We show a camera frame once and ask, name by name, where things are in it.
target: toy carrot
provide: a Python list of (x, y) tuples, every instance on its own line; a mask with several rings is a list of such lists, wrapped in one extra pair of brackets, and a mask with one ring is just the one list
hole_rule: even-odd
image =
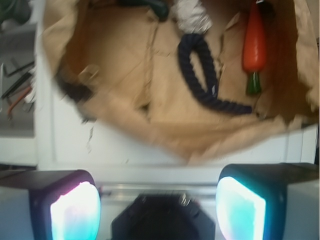
[(259, 71), (267, 61), (266, 37), (256, 1), (252, 2), (243, 47), (243, 69), (249, 74), (247, 94), (261, 92)]

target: green object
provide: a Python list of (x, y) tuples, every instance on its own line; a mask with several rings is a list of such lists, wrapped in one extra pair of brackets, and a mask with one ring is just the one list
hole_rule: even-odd
[(246, 89), (247, 95), (255, 95), (261, 93), (261, 86), (260, 86), (260, 78), (259, 72), (250, 72), (249, 73), (249, 82)]
[(28, 0), (0, 0), (0, 24), (14, 19), (18, 24), (25, 24), (31, 17)]
[(162, 0), (118, 0), (123, 6), (150, 6), (153, 12), (158, 16), (160, 21), (165, 21), (169, 15), (169, 7)]

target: twisted rope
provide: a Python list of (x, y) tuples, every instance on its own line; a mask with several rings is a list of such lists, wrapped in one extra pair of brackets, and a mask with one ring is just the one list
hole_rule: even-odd
[[(190, 60), (191, 51), (195, 50), (202, 64), (207, 91), (200, 85)], [(178, 46), (180, 69), (193, 96), (204, 106), (225, 113), (242, 115), (251, 114), (252, 107), (231, 101), (222, 101), (218, 96), (218, 79), (214, 67), (214, 60), (204, 37), (197, 33), (183, 35)]]

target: light-up pad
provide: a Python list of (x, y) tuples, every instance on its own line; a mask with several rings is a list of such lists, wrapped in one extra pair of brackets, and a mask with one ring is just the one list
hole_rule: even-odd
[(262, 240), (266, 200), (233, 177), (222, 178), (216, 188), (216, 215), (227, 240)]
[(82, 182), (51, 204), (53, 240), (95, 240), (97, 237), (101, 202), (96, 187)]

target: paper bag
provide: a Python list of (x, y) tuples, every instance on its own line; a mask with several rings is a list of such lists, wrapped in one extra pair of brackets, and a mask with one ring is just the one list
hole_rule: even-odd
[[(202, 1), (213, 22), (204, 38), (219, 76), (218, 98), (254, 108), (240, 116), (193, 97), (179, 68), (182, 33), (173, 19), (158, 22), (148, 7), (98, 2), (48, 0), (43, 45), (58, 84), (106, 124), (194, 163), (319, 121), (318, 51), (306, 2), (269, 1), (262, 94), (252, 97), (242, 68), (251, 1)], [(196, 54), (191, 61), (205, 89)]]

